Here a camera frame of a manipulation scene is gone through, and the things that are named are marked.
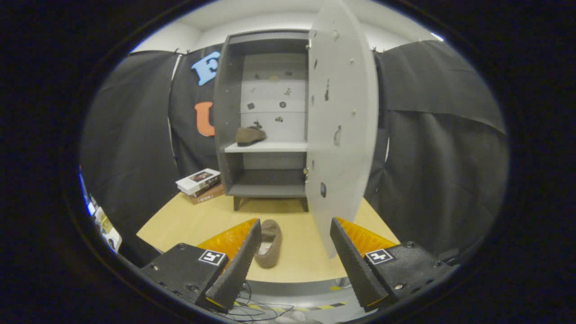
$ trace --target white shelf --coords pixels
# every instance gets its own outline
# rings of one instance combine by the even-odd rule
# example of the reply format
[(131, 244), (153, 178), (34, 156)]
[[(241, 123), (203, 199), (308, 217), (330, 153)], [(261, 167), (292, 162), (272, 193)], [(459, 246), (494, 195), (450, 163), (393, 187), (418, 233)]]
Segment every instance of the white shelf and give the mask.
[(257, 152), (306, 152), (306, 142), (274, 142), (261, 141), (250, 146), (238, 146), (234, 143), (224, 149), (226, 153), (257, 153)]

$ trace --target stack of books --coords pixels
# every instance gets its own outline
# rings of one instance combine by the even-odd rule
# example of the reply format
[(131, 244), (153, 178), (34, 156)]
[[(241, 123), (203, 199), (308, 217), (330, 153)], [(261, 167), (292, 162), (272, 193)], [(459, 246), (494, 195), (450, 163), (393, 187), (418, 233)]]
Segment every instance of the stack of books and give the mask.
[(204, 169), (176, 181), (178, 189), (187, 194), (194, 205), (218, 197), (224, 193), (220, 172)]

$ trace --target cabinet door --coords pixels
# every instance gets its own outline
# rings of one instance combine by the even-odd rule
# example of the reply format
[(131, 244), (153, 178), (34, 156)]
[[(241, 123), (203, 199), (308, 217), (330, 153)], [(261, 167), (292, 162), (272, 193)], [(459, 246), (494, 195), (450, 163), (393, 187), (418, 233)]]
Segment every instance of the cabinet door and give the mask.
[(376, 143), (374, 55), (342, 0), (326, 1), (309, 33), (306, 196), (328, 256), (332, 217), (354, 221)]

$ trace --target black curtain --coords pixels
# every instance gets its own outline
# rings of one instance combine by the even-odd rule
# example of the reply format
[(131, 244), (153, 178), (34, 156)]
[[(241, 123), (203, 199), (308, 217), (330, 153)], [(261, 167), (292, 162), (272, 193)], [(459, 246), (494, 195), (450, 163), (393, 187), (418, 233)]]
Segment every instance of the black curtain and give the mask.
[(177, 54), (129, 55), (102, 84), (85, 121), (80, 161), (88, 192), (122, 236), (137, 266), (158, 252), (136, 233), (176, 193), (168, 102)]
[[(174, 75), (168, 116), (172, 125), (174, 154), (182, 178), (205, 168), (218, 169), (214, 137), (198, 132), (194, 109), (197, 103), (212, 102), (215, 78), (199, 85), (198, 74), (192, 65), (221, 50), (222, 44), (219, 44), (183, 55)], [(210, 108), (209, 121), (214, 125), (213, 108)]]
[(377, 62), (386, 127), (366, 198), (401, 241), (443, 259), (464, 257), (506, 190), (509, 152), (498, 104), (444, 42), (406, 44)]

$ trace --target suede shoe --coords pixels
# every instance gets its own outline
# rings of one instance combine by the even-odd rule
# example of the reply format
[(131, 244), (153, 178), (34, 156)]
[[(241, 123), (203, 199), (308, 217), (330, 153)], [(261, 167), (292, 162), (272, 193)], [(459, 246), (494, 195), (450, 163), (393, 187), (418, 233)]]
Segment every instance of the suede shoe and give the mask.
[(270, 268), (278, 262), (280, 245), (282, 244), (282, 231), (273, 220), (265, 220), (261, 225), (262, 242), (256, 251), (254, 259), (263, 268)]
[(238, 146), (250, 146), (266, 139), (266, 133), (257, 127), (239, 128), (236, 131)]

